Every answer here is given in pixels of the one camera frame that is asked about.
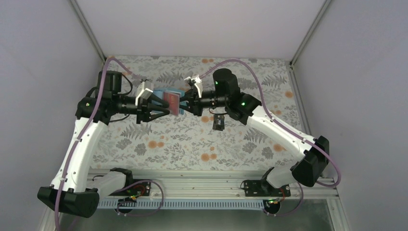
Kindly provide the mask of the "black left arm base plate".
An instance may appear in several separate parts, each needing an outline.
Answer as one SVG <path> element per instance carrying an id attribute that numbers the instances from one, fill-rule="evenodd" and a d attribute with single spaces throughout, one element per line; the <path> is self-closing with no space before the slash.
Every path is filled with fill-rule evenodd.
<path id="1" fill-rule="evenodd" d="M 151 182 L 144 180 L 142 183 L 138 183 L 133 185 L 132 187 L 120 191 L 120 192 L 113 192 L 110 196 L 149 196 L 151 189 Z"/>

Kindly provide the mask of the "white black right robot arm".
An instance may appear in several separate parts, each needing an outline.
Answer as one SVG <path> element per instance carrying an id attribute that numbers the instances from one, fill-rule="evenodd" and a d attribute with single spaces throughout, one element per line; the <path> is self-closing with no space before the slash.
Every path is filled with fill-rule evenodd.
<path id="1" fill-rule="evenodd" d="M 328 140 L 304 134 L 278 117 L 267 113 L 264 104 L 254 96 L 240 90 L 237 77 L 226 68 L 213 73 L 215 90 L 204 91 L 199 75 L 185 78 L 190 86 L 180 99 L 186 105 L 180 107 L 195 116 L 201 116 L 205 108 L 225 108 L 227 115 L 254 128 L 289 151 L 294 159 L 292 164 L 271 167 L 263 176 L 261 191 L 267 196 L 274 195 L 281 186 L 300 183 L 312 187 L 318 182 L 329 161 L 321 151 L 328 151 Z"/>

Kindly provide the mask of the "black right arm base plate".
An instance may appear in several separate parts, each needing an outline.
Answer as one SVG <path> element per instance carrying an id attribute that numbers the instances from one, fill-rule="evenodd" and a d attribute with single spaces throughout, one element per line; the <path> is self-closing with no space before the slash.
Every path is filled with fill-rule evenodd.
<path id="1" fill-rule="evenodd" d="M 240 184 L 240 189 L 244 190 L 246 197 L 289 197 L 291 191 L 289 185 L 281 188 L 274 188 L 266 181 L 244 180 Z"/>

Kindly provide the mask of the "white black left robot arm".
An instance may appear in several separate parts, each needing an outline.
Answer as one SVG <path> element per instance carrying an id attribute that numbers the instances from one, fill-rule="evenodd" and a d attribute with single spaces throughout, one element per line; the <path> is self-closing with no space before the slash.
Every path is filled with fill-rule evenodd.
<path id="1" fill-rule="evenodd" d="M 154 95 L 151 82 L 143 80 L 132 97 L 121 91 L 123 78 L 121 72 L 100 72 L 98 86 L 78 103 L 75 129 L 63 163 L 50 185 L 41 187 L 37 194 L 54 212 L 89 218 L 107 196 L 119 195 L 123 203 L 150 194 L 152 182 L 135 180 L 132 171 L 124 168 L 112 168 L 88 181 L 91 158 L 112 116 L 135 115 L 139 124 L 169 114 L 169 103 Z"/>

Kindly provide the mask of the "red credit card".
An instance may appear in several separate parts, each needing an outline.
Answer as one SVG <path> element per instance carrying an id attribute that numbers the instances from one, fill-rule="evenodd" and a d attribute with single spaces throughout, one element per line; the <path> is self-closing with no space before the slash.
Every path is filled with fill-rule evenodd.
<path id="1" fill-rule="evenodd" d="M 165 91 L 163 93 L 163 99 L 169 103 L 168 110 L 171 115 L 179 115 L 179 94 Z"/>

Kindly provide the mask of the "blue card holder wallet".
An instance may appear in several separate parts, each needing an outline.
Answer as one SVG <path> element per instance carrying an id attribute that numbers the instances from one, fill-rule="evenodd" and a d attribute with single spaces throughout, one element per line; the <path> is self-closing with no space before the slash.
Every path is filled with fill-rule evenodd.
<path id="1" fill-rule="evenodd" d="M 167 109 L 171 115 L 184 115 L 184 110 L 179 107 L 181 104 L 186 105 L 185 102 L 180 102 L 180 98 L 185 94 L 184 91 L 172 88 L 155 88 L 153 94 L 169 104 Z"/>

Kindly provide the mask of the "black credit card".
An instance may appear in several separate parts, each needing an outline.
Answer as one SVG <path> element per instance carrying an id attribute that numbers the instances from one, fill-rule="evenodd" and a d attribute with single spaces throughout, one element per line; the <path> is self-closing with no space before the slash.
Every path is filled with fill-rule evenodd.
<path id="1" fill-rule="evenodd" d="M 225 116 L 216 114 L 213 116 L 213 130 L 223 131 L 225 129 Z"/>

